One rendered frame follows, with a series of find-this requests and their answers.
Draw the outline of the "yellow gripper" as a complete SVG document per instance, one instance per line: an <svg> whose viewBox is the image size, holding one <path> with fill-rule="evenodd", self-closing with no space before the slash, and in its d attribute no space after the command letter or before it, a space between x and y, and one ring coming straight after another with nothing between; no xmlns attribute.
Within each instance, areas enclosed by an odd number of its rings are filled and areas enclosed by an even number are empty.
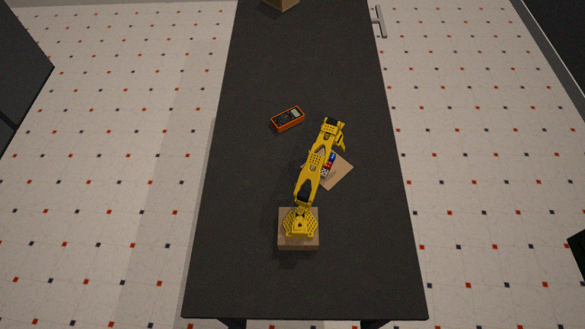
<svg viewBox="0 0 585 329"><path fill-rule="evenodd" d="M345 123L341 123L340 130L344 127L344 125L345 125ZM328 137L324 137L324 140L328 140ZM343 143L343 133L341 133L341 131L336 136L336 139L334 140L333 145L339 147L342 152L345 152L345 145Z"/></svg>

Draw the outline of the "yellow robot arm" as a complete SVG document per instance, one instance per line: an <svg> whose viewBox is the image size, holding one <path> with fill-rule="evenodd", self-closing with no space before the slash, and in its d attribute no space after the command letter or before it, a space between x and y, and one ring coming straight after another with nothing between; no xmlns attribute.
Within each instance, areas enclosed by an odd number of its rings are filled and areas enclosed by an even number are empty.
<svg viewBox="0 0 585 329"><path fill-rule="evenodd" d="M318 223L309 209L312 206L320 183L321 169L328 163L332 145L334 144L336 136L340 132L340 125L341 121L325 117L321 124L318 137L312 145L311 150L308 151L306 163L299 173L293 191L293 196L295 197L294 201L299 206L295 209L295 212L290 210L286 218L283 220L283 228L286 232L286 238L291 238L291 232L308 232L308 238L314 238L314 232L318 227ZM324 140L324 137L328 137L328 140ZM324 148L324 156L316 154L321 147ZM314 171L311 171L312 165L316 166ZM301 190L302 185L307 180L311 181L310 193Z"/></svg>

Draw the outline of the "orange digital multimeter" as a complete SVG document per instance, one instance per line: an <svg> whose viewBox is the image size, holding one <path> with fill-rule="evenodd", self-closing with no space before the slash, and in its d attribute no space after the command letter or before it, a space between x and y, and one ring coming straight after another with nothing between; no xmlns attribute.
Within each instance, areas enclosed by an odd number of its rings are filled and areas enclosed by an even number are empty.
<svg viewBox="0 0 585 329"><path fill-rule="evenodd" d="M282 113L277 114L270 118L271 125L278 132L282 132L297 123L302 122L305 119L305 114L299 109L298 106L294 106Z"/></svg>

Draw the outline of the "peach flat mat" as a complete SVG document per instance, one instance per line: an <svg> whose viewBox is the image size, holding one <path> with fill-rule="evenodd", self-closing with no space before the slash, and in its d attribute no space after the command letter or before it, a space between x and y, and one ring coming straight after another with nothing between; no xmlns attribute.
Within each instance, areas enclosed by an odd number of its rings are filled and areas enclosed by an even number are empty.
<svg viewBox="0 0 585 329"><path fill-rule="evenodd" d="M341 180L349 171L353 169L353 166L340 157L336 152L333 150L331 150L331 152L336 154L336 158L331 166L330 171L328 172L326 180L320 178L319 183L327 191L329 191L339 180ZM324 148L322 148L316 154L324 156Z"/></svg>

